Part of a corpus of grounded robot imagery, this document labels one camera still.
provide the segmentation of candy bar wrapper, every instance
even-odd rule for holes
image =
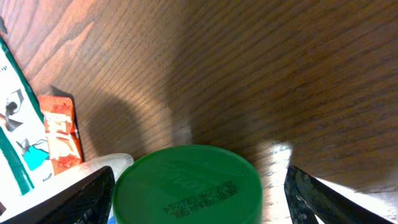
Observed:
[[[0,37],[0,201],[5,207],[54,176],[43,114]]]
[[[55,175],[82,162],[73,102],[61,96],[39,96],[50,160]]]

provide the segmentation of wooden table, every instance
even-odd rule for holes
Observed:
[[[86,159],[211,144],[290,223],[290,163],[398,216],[397,1],[0,1],[36,94],[75,97]]]

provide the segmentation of green bottle cap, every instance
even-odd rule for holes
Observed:
[[[125,170],[113,192],[116,223],[258,224],[261,205],[253,166],[213,146],[153,152]]]

